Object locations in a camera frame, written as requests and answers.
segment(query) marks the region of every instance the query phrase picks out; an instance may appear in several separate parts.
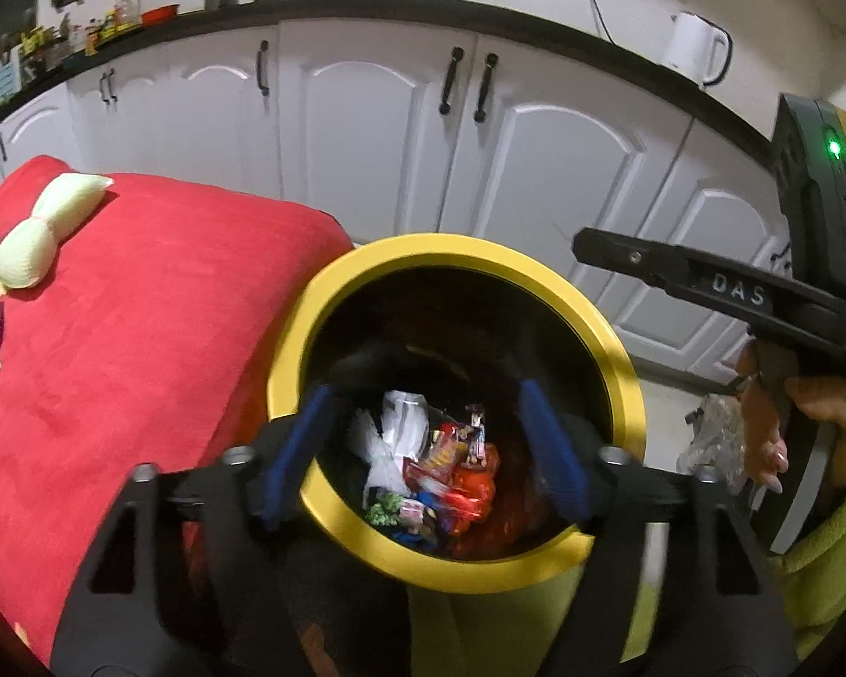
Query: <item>black countertop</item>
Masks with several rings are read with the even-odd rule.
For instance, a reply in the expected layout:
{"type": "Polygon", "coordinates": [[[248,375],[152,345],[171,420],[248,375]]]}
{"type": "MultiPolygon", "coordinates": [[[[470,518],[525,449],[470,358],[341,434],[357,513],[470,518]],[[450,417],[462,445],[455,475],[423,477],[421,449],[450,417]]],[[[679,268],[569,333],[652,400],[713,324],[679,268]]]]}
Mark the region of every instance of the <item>black countertop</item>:
{"type": "Polygon", "coordinates": [[[54,86],[127,53],[220,30],[256,28],[282,20],[313,17],[406,20],[471,30],[567,56],[656,94],[695,116],[754,160],[769,165],[770,142],[764,135],[669,68],[582,30],[515,10],[463,0],[257,0],[223,10],[187,13],[129,35],[89,56],[78,67],[57,69],[5,103],[0,108],[0,122],[54,86]]]}

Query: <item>screw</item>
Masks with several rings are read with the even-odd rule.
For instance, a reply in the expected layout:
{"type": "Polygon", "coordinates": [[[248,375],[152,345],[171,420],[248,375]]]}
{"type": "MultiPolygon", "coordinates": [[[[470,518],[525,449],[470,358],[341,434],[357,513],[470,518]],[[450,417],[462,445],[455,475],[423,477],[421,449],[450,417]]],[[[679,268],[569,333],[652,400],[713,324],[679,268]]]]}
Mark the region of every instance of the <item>screw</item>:
{"type": "Polygon", "coordinates": [[[136,465],[134,470],[131,471],[131,480],[138,483],[147,483],[156,478],[159,472],[157,467],[152,463],[141,463],[140,465],[136,465]]]}
{"type": "Polygon", "coordinates": [[[226,465],[246,465],[254,459],[256,454],[249,445],[230,447],[223,453],[223,463],[226,465]]]}
{"type": "Polygon", "coordinates": [[[632,456],[622,447],[612,445],[606,445],[599,450],[598,456],[609,465],[627,465],[632,459],[632,456]]]}
{"type": "Polygon", "coordinates": [[[695,470],[695,477],[698,478],[702,483],[717,483],[718,476],[717,468],[713,465],[700,465],[695,470]]]}

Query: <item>red sofa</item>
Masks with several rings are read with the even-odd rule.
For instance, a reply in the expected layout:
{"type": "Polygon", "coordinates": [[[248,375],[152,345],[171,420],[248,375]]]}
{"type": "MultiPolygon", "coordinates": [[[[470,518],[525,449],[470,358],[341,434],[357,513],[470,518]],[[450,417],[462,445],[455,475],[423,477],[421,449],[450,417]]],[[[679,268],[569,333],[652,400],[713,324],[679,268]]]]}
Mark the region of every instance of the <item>red sofa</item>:
{"type": "MultiPolygon", "coordinates": [[[[0,240],[69,167],[0,186],[0,240]]],[[[41,285],[5,298],[0,611],[50,660],[65,595],[124,478],[191,468],[265,419],[275,341],[298,294],[352,244],[327,214],[152,175],[104,204],[41,285]]]]}

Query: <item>stuffed toy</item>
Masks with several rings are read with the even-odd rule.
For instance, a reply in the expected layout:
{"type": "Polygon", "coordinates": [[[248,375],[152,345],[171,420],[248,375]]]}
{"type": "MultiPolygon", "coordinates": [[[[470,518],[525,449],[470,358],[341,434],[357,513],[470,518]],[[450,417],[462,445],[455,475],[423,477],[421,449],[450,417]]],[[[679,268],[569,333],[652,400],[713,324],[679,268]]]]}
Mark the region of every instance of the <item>stuffed toy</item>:
{"type": "Polygon", "coordinates": [[[47,184],[25,219],[0,243],[0,282],[10,289],[31,288],[53,266],[59,244],[85,223],[104,200],[111,178],[63,173],[47,184]]]}

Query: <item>electric kettle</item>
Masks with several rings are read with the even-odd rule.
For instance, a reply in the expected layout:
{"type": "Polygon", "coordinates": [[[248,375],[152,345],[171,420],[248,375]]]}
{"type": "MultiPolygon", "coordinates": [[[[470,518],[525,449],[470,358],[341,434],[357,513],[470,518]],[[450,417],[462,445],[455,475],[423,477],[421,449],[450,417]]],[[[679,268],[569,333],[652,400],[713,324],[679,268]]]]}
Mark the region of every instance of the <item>electric kettle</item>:
{"type": "Polygon", "coordinates": [[[733,60],[733,38],[723,28],[692,12],[678,12],[674,20],[674,37],[662,63],[682,76],[695,81],[699,88],[717,85],[727,76],[733,60]],[[715,73],[717,46],[726,49],[724,65],[715,73]]]}

